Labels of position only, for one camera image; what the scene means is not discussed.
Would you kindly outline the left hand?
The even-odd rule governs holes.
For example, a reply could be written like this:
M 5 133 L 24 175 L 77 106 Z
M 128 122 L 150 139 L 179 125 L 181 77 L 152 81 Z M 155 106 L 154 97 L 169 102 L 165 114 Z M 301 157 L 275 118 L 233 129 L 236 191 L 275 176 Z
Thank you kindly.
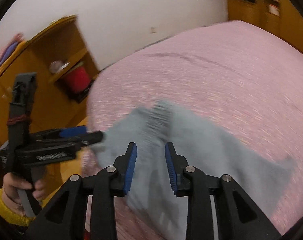
M 43 201 L 48 196 L 48 189 L 45 180 L 40 179 L 33 185 L 13 173 L 7 173 L 3 178 L 1 198 L 6 207 L 20 216 L 25 215 L 25 210 L 22 206 L 18 189 L 32 190 L 33 197 L 39 202 Z

